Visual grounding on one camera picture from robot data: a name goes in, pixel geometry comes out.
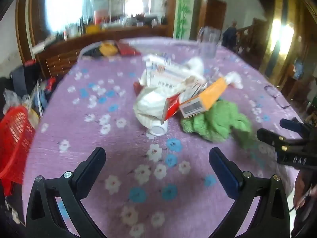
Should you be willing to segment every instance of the table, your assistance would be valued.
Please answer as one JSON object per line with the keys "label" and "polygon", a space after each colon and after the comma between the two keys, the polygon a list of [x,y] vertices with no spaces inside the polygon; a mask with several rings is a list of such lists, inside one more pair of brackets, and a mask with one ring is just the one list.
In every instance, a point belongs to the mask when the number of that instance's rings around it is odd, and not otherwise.
{"label": "table", "polygon": [[[178,63],[199,54],[194,42],[166,38],[129,42],[167,53]],[[269,83],[257,70],[223,47],[214,59],[203,60],[207,78],[215,72],[241,75],[244,88],[229,87],[222,98],[237,103],[255,131],[265,127],[297,137],[280,128],[279,120],[299,119],[298,115],[291,107],[282,109],[264,90]],[[35,135],[24,174],[24,212],[36,176],[49,179],[73,171],[95,147],[105,149],[107,160],[82,203],[109,238],[209,237],[233,203],[209,165],[212,147],[219,147],[242,171],[267,178],[280,175],[289,195],[297,171],[277,165],[276,154],[266,144],[259,142],[248,150],[232,138],[212,144],[182,132],[178,116],[170,119],[166,135],[146,133],[132,110],[133,82],[143,69],[142,57],[81,59],[72,68],[53,94]],[[257,202],[239,233],[247,229]],[[58,204],[75,232],[62,202]]]}

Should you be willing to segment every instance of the clear plastic pitcher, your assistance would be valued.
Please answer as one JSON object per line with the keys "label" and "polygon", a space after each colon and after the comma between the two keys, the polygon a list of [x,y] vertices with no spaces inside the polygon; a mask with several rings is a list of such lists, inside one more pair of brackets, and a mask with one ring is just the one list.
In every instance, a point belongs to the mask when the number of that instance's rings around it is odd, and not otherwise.
{"label": "clear plastic pitcher", "polygon": [[197,36],[199,53],[201,56],[214,58],[221,31],[212,27],[202,27]]}

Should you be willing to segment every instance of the barcode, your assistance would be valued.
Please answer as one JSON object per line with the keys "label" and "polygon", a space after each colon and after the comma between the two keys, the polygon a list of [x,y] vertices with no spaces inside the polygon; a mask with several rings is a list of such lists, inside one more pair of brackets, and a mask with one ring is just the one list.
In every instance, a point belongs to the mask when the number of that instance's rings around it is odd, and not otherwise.
{"label": "barcode", "polygon": [[201,109],[202,108],[202,104],[200,103],[200,101],[193,103],[192,105],[186,106],[183,108],[183,112],[184,114],[189,114],[195,110]]}

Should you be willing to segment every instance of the green cloth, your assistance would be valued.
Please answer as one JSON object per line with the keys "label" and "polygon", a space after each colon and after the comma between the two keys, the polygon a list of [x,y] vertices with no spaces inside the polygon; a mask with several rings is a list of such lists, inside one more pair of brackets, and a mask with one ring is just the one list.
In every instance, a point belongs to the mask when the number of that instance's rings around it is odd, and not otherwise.
{"label": "green cloth", "polygon": [[238,112],[235,103],[218,100],[207,112],[181,120],[184,132],[197,132],[204,139],[223,142],[233,131],[240,146],[246,147],[252,139],[249,119]]}

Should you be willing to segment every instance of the silver screw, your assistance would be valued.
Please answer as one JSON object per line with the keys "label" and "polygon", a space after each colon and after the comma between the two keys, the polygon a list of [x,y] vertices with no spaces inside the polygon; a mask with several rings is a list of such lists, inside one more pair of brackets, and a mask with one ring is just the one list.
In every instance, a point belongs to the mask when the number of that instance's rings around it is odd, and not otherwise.
{"label": "silver screw", "polygon": [[72,176],[72,172],[65,172],[63,175],[65,178],[69,178]]}
{"label": "silver screw", "polygon": [[274,180],[279,181],[280,177],[278,175],[273,175]]}
{"label": "silver screw", "polygon": [[252,174],[249,171],[244,171],[243,172],[243,176],[247,177],[247,178],[250,178],[252,176]]}
{"label": "silver screw", "polygon": [[42,180],[42,176],[37,176],[36,178],[35,178],[35,181],[40,181],[40,180]]}

